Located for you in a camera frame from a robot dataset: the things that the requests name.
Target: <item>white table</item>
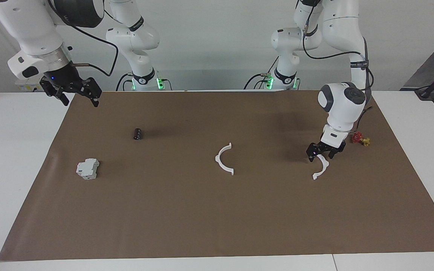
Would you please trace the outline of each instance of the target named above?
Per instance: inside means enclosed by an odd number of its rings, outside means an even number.
[[[373,96],[434,201],[434,105],[411,92],[375,91]],[[45,94],[0,93],[0,250],[66,111]],[[427,271],[434,270],[434,252],[0,262],[0,270],[45,269]]]

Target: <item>green indicator light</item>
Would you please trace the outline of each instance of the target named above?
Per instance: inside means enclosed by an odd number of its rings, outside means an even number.
[[[159,90],[165,88],[164,83],[163,83],[162,80],[161,80],[160,78],[158,78],[158,77],[157,77],[157,85],[158,85],[158,89],[159,89]]]
[[[274,78],[273,78],[273,77],[271,77],[271,78],[267,81],[266,88],[267,88],[267,89],[272,89],[272,83],[274,83]]]

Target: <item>white curved object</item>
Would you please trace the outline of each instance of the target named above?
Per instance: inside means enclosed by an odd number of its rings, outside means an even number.
[[[223,170],[225,170],[225,171],[227,171],[227,172],[230,172],[230,173],[232,174],[232,176],[234,176],[234,168],[226,167],[226,166],[224,166],[224,164],[222,164],[222,161],[220,161],[220,156],[222,155],[222,153],[223,153],[224,151],[227,151],[228,149],[232,149],[232,143],[229,143],[228,146],[223,147],[223,148],[219,151],[219,154],[217,154],[217,156],[215,157],[215,161],[216,161],[217,163],[219,163],[219,166],[220,166]]]
[[[318,172],[318,173],[314,173],[314,174],[312,175],[312,178],[313,178],[314,180],[317,180],[317,177],[321,176],[321,175],[324,173],[324,171],[326,171],[326,168],[329,166],[329,162],[326,161],[326,159],[324,158],[324,156],[322,156],[322,154],[319,154],[319,155],[317,156],[317,158],[319,158],[319,160],[321,160],[321,162],[322,162],[322,171],[321,171],[321,172]]]

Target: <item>red object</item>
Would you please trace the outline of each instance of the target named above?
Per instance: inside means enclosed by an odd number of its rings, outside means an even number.
[[[351,142],[359,143],[362,138],[363,134],[361,134],[360,132],[355,132],[355,134],[353,134],[353,137],[351,138]]]

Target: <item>brown table surface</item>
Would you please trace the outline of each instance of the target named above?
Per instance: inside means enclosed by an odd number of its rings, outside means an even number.
[[[434,203],[377,105],[317,181],[316,91],[75,96],[0,260],[434,251]],[[143,140],[135,141],[135,128]],[[235,175],[215,162],[219,150]],[[98,158],[86,181],[77,163]]]

